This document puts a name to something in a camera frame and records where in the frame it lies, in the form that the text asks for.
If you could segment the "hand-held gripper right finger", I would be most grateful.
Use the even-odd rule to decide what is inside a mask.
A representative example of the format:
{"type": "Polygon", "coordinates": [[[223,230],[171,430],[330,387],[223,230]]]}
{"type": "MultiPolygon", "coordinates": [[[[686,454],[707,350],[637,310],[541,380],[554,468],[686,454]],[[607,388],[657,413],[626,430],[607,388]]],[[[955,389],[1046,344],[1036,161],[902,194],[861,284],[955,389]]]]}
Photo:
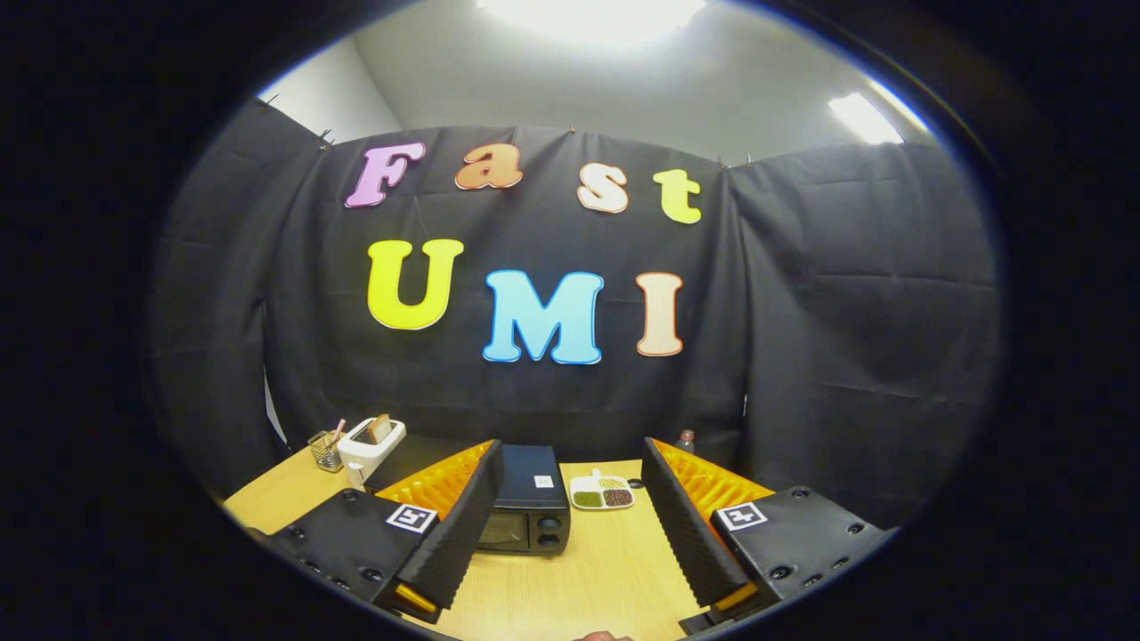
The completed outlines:
{"type": "Polygon", "coordinates": [[[767,490],[653,438],[640,478],[702,608],[692,624],[736,623],[823,587],[894,536],[803,484],[767,490]]]}

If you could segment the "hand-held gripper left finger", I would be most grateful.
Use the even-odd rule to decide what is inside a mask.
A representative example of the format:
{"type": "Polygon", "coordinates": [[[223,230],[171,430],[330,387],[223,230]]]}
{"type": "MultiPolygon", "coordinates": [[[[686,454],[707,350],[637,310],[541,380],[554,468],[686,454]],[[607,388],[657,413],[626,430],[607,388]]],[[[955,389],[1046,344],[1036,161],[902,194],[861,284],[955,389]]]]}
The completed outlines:
{"type": "Polygon", "coordinates": [[[435,624],[451,608],[492,503],[502,443],[441,459],[385,490],[334,492],[254,539],[366,605],[435,624]]]}

